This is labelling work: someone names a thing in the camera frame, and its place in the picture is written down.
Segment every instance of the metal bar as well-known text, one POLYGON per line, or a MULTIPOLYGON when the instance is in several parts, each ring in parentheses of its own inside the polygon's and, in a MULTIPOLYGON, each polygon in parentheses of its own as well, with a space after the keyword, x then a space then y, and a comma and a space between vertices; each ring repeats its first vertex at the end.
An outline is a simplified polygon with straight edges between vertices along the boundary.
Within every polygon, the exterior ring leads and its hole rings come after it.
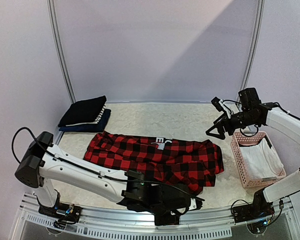
POLYGON ((70 77, 69 77, 69 73, 68 73, 68 69, 67 69, 67 65, 66 65, 66 60, 65 60, 65 56, 64 56, 64 51, 63 51, 62 44, 61 44, 55 2, 54 2, 54 0, 47 0, 47 4, 48 4, 48 11, 49 11, 49 16, 50 16, 50 22, 51 22, 51 28, 52 28, 52 34, 53 34, 56 53, 58 55, 65 87, 67 89, 70 101, 73 104, 76 102, 76 97, 75 97, 75 93, 74 93, 74 90, 73 90, 73 87, 72 87, 72 84, 70 81, 70 77))
MULTIPOLYGON (((55 219, 39 214, 38 209, 36 196, 25 193, 19 209, 23 215, 15 228, 16 233, 23 232, 25 221, 54 229, 55 219)), ((182 216, 181 225, 155 226, 153 216, 146 212, 84 206, 79 223, 64 231, 103 240, 223 239, 232 236, 234 221, 229 214, 226 207, 201 210, 196 214, 188 212, 187 215, 193 215, 195 220, 182 216)))
POLYGON ((11 240, 21 239, 23 228, 25 226, 25 215, 27 215, 27 213, 22 208, 19 208, 17 210, 17 216, 16 216, 17 219, 14 225, 12 225, 14 227, 11 229, 9 239, 11 240))
POLYGON ((106 104, 211 104, 210 101, 107 101, 106 104))
POLYGON ((55 138, 55 140, 54 140, 54 144, 59 145, 59 143, 60 143, 60 141, 61 141, 61 139, 62 139, 64 133, 65 133, 64 131, 60 131, 60 132, 57 134, 57 136, 56 136, 56 138, 55 138))
POLYGON ((244 77, 243 77, 243 81, 242 81, 240 90, 245 89, 248 84, 248 79, 249 79, 249 76, 251 73, 253 61, 254 61, 255 54, 256 54, 257 43, 258 43, 258 39, 259 39, 261 22, 262 22, 262 16, 263 16, 263 12, 264 12, 264 6, 265 6, 265 0, 259 0, 257 12, 256 12, 256 18, 255 18, 255 22, 254 22, 254 29, 253 29, 253 33, 252 33, 249 57, 248 57, 248 61, 247 61, 246 67, 245 67, 244 77))
POLYGON ((291 238, 295 240, 300 240, 300 225, 295 211, 286 212, 285 218, 289 227, 291 238))

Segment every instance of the plaid fabric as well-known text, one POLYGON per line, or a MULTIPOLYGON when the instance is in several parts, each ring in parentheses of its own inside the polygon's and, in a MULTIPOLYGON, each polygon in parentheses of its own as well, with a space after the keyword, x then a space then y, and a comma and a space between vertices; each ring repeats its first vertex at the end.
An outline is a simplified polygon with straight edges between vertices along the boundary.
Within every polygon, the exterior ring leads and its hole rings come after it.
POLYGON ((98 133, 84 160, 115 170, 144 173, 148 180, 183 183, 192 194, 213 187, 224 171, 222 152, 210 140, 183 141, 163 137, 98 133))

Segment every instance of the pink basket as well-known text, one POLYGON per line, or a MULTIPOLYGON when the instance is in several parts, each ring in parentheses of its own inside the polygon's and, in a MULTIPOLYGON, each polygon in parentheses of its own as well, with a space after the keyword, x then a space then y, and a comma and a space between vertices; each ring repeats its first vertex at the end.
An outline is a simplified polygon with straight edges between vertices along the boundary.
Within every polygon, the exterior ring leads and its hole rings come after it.
POLYGON ((266 186, 269 186, 269 185, 279 181, 280 179, 282 179, 286 176, 286 171, 285 171, 285 169, 283 169, 278 177, 267 177, 267 178, 253 179, 253 180, 249 177, 247 168, 245 166, 244 158, 241 154, 239 144, 244 145, 244 146, 256 145, 265 136, 271 143, 268 135, 264 131, 259 131, 255 136, 252 136, 252 137, 243 136, 240 132, 235 132, 232 136, 231 148, 232 148, 232 152, 233 152, 233 155, 235 158, 236 166, 238 167, 239 175, 241 178, 241 183, 244 188, 266 187, 266 186))

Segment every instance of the black cable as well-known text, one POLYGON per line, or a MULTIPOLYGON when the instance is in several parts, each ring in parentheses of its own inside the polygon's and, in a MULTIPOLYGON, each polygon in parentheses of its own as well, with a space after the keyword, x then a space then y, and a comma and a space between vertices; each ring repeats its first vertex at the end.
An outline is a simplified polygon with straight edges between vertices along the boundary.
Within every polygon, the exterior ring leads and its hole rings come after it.
POLYGON ((226 100, 223 100, 224 102, 233 102, 235 104, 241 104, 240 102, 238 101, 234 101, 234 100, 230 100, 230 99, 226 99, 226 100))
POLYGON ((259 127, 258 127, 257 125, 254 125, 254 127, 256 128, 256 132, 255 132, 255 134, 253 134, 253 135, 246 135, 246 134, 244 134, 244 133, 242 132, 242 128, 240 128, 240 133, 241 133, 243 136, 247 137, 247 138, 254 137, 254 136, 257 135, 257 133, 259 132, 259 127))
MULTIPOLYGON (((62 157, 56 157, 53 153, 49 152, 47 149, 45 149, 45 148, 40 144, 40 142, 37 140, 37 138, 36 138, 36 136, 33 134, 33 132, 32 132, 28 127, 26 127, 26 126, 21 127, 20 129, 18 129, 18 131, 16 131, 16 133, 14 134, 14 136, 13 136, 13 138, 12 138, 12 144, 11 144, 12 153, 13 153, 15 159, 16 159, 19 163, 20 163, 20 161, 18 160, 18 158, 17 158, 17 156, 16 156, 16 154, 15 154, 15 151, 14 151, 14 141, 15 141, 15 138, 16 138, 16 136, 18 135, 18 133, 19 133, 20 131, 22 131, 22 130, 27 130, 27 131, 30 133, 30 135, 32 136, 32 138, 34 139, 35 143, 38 144, 39 147, 42 148, 42 149, 44 150, 45 153, 49 154, 49 155, 52 156, 53 158, 58 159, 58 160, 60 160, 61 162, 65 162, 65 163, 68 163, 68 164, 70 164, 70 165, 73 165, 73 166, 75 166, 75 167, 77 167, 77 168, 83 169, 83 170, 85 170, 85 171, 88 171, 88 172, 90 172, 90 173, 96 174, 96 175, 98 175, 98 176, 101 175, 101 174, 100 174, 99 172, 97 172, 97 171, 93 171, 93 170, 91 170, 91 169, 89 169, 89 168, 86 168, 86 167, 84 167, 84 166, 80 166, 80 165, 78 165, 78 164, 76 164, 76 163, 74 163, 74 162, 72 162, 72 161, 66 160, 66 159, 64 159, 64 158, 62 158, 62 157)), ((200 197, 198 197, 198 196, 194 196, 194 195, 192 195, 192 194, 190 194, 190 193, 188 193, 188 192, 186 192, 186 191, 184 191, 184 190, 182 190, 182 189, 180 189, 180 188, 178 188, 178 187, 176 187, 176 186, 174 186, 174 185, 170 185, 170 184, 167 184, 167 183, 164 183, 164 182, 160 182, 160 181, 119 179, 119 178, 114 178, 114 177, 107 176, 107 175, 104 175, 104 176, 101 176, 101 177, 106 178, 106 179, 109 179, 109 180, 117 181, 117 182, 124 182, 124 183, 130 182, 130 183, 149 183, 149 184, 165 185, 165 186, 169 186, 169 187, 171 187, 171 188, 173 188, 173 189, 176 189, 176 190, 178 190, 178 191, 180 191, 180 192, 182 192, 182 193, 184 193, 184 194, 190 196, 190 197, 193 198, 193 199, 197 199, 197 200, 200 200, 200 201, 203 201, 203 202, 205 201, 203 198, 200 198, 200 197)))
POLYGON ((189 207, 187 206, 183 213, 179 212, 177 209, 172 210, 171 212, 173 212, 177 216, 182 216, 182 215, 185 215, 188 211, 189 211, 189 207))
POLYGON ((58 222, 59 224, 74 225, 74 224, 77 223, 77 220, 76 220, 76 218, 75 218, 74 216, 72 216, 71 214, 66 214, 66 215, 60 217, 60 218, 57 220, 57 222, 58 222), (69 220, 66 219, 66 218, 68 218, 68 217, 71 217, 71 218, 72 218, 72 222, 67 222, 67 221, 69 221, 69 220))
POLYGON ((30 128, 28 128, 28 127, 26 127, 26 126, 23 126, 23 127, 19 128, 19 129, 15 132, 15 134, 14 134, 14 136, 13 136, 13 138, 12 138, 12 142, 11 142, 11 150, 12 150, 12 154, 13 154, 14 158, 16 159, 16 161, 17 161, 18 163, 20 163, 20 160, 19 160, 19 159, 17 158, 17 156, 16 156, 16 153, 15 153, 15 147, 14 147, 14 146, 15 146, 15 139, 16 139, 16 136, 17 136, 22 130, 27 130, 27 131, 30 133, 30 135, 31 135, 31 137, 33 138, 33 140, 35 141, 35 143, 36 143, 40 148, 42 148, 42 150, 43 150, 44 152, 46 152, 47 154, 49 154, 49 155, 52 156, 52 157, 55 156, 55 155, 52 154, 51 152, 47 151, 47 149, 45 149, 45 148, 40 144, 40 142, 37 140, 36 136, 33 134, 33 132, 30 130, 30 128))
POLYGON ((276 105, 277 105, 283 112, 285 112, 286 114, 288 114, 288 115, 290 115, 291 117, 293 117, 293 118, 295 118, 295 119, 297 119, 297 120, 300 121, 300 117, 295 116, 295 115, 289 113, 287 110, 283 109, 283 108, 281 107, 280 103, 278 103, 277 101, 274 102, 274 104, 276 104, 276 105))
POLYGON ((223 106, 225 106, 226 109, 228 109, 228 110, 230 111, 230 114, 233 114, 233 113, 234 113, 229 107, 227 107, 227 105, 223 105, 223 106))
POLYGON ((272 222, 270 222, 269 224, 265 225, 265 227, 269 227, 271 224, 273 224, 275 221, 277 221, 278 218, 280 217, 281 213, 282 213, 282 209, 280 210, 279 215, 276 217, 276 219, 273 220, 272 222))
POLYGON ((246 204, 248 204, 248 206, 250 205, 250 203, 248 203, 247 201, 245 201, 245 200, 243 200, 243 199, 238 199, 238 200, 234 201, 234 203, 232 203, 232 205, 231 205, 231 207, 230 207, 230 212, 231 212, 232 215, 234 214, 234 212, 232 211, 232 209, 233 209, 234 205, 235 205, 237 202, 239 202, 239 201, 245 202, 246 204))

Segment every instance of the white wall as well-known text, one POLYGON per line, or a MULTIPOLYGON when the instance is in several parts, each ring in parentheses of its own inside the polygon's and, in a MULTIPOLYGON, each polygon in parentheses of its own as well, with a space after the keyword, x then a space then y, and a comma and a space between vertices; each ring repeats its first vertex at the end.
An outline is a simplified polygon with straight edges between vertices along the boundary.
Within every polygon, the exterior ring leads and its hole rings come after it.
MULTIPOLYGON (((28 126, 35 135, 53 133, 69 105, 47 1, 0 0, 0 240, 8 239, 23 193, 29 191, 14 177, 15 131, 28 126)), ((31 141, 20 133, 19 158, 31 141)))
MULTIPOLYGON (((248 87, 256 87, 263 102, 279 102, 300 117, 300 0, 265 1, 248 87)), ((264 130, 287 173, 297 170, 300 147, 269 127, 264 130)))
POLYGON ((55 1, 77 100, 234 99, 257 0, 55 1))

